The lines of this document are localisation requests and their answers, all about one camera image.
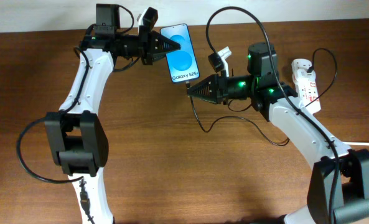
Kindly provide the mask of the blue Samsung smartphone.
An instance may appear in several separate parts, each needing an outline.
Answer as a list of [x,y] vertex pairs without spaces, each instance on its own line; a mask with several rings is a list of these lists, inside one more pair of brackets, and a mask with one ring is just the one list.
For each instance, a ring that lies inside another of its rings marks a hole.
[[199,67],[195,57],[187,24],[177,24],[160,29],[161,34],[180,44],[180,49],[166,54],[172,83],[183,83],[198,79]]

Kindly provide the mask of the white power strip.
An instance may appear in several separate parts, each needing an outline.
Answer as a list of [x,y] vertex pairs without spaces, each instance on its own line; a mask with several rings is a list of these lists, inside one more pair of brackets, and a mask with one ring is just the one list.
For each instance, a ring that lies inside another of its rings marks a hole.
[[[297,58],[292,61],[292,73],[296,68],[309,69],[311,67],[311,61],[304,58]],[[302,82],[300,84],[295,84],[296,92],[299,98],[302,100],[303,105],[308,105],[311,101],[315,100],[319,94],[316,87],[316,82]]]

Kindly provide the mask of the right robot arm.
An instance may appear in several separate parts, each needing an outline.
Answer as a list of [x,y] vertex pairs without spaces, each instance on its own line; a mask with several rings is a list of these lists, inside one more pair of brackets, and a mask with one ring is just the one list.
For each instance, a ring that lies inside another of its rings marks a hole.
[[229,77],[228,49],[209,56],[215,74],[187,94],[213,104],[251,100],[266,121],[279,128],[312,168],[307,203],[295,212],[261,223],[352,223],[369,218],[369,151],[337,139],[307,110],[299,96],[279,81],[273,44],[248,48],[248,75]]

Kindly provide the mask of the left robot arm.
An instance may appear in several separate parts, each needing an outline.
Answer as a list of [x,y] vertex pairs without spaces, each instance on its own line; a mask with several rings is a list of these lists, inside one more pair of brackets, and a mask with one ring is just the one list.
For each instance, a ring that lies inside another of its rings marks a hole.
[[80,65],[72,88],[57,112],[48,112],[45,130],[53,161],[75,189],[83,223],[114,223],[104,184],[109,144],[98,117],[108,77],[117,72],[118,57],[151,65],[180,45],[153,27],[157,10],[139,16],[138,33],[119,31],[118,4],[97,4],[96,22],[77,48]]

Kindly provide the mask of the white charger plug adapter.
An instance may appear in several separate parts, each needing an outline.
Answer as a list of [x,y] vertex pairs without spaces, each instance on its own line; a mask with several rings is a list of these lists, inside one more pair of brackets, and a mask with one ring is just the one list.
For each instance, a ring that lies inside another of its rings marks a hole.
[[305,68],[296,68],[293,71],[292,79],[296,85],[302,82],[314,82],[315,71],[308,72]]

